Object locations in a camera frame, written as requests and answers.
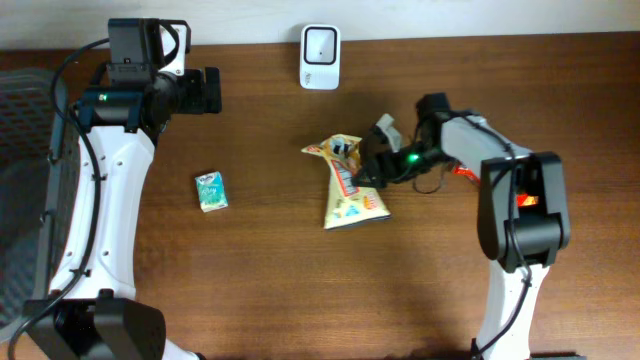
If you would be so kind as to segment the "grey plastic mesh basket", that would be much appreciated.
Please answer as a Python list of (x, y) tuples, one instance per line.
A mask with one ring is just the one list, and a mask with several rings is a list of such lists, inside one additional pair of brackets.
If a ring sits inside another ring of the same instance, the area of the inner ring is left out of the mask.
[(56, 110), (63, 81), (49, 70), (1, 74), (1, 340), (23, 305), (49, 292), (66, 245), (78, 180), (78, 134)]

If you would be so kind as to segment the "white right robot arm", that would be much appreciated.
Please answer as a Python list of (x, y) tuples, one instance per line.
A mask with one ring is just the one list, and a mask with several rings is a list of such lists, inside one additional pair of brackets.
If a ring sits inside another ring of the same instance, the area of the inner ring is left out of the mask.
[(469, 356), (528, 359), (540, 288), (570, 240), (562, 160), (515, 144), (478, 112), (453, 109), (444, 93), (424, 95), (416, 115), (406, 146), (393, 139), (393, 125), (375, 127), (388, 148), (366, 156), (352, 182), (382, 189), (439, 164), (468, 170), (479, 187), (477, 237), (489, 264), (486, 310)]

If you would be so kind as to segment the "teal tissue pack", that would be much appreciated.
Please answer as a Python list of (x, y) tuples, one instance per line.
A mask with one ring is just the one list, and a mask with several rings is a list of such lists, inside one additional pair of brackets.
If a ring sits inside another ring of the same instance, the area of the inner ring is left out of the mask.
[(219, 172), (213, 172), (195, 178), (200, 208), (207, 213), (229, 206), (224, 182)]

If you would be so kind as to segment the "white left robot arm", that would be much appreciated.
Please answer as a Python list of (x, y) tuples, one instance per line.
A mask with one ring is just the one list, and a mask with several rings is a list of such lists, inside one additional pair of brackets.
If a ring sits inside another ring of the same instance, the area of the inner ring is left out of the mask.
[(48, 296), (23, 310), (26, 333), (48, 358), (200, 358), (169, 340), (160, 310), (136, 301), (133, 253), (159, 135), (174, 114), (220, 110), (216, 67), (92, 85), (71, 107), (80, 135), (71, 228)]

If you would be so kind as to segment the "yellow snack bag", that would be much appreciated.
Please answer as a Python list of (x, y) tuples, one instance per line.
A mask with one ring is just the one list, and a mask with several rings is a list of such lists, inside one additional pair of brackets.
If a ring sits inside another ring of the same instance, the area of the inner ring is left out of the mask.
[(334, 230), (391, 217), (375, 188), (359, 187), (352, 179), (361, 168), (357, 136), (335, 134), (301, 152), (321, 157), (328, 165), (329, 191), (324, 229)]

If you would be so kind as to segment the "white barcode scanner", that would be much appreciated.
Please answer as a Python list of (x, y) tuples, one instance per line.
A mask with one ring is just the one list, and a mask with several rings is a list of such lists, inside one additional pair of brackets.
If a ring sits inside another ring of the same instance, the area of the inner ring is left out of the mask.
[(307, 90), (335, 90), (340, 84), (341, 32), (309, 24), (300, 33), (299, 84)]

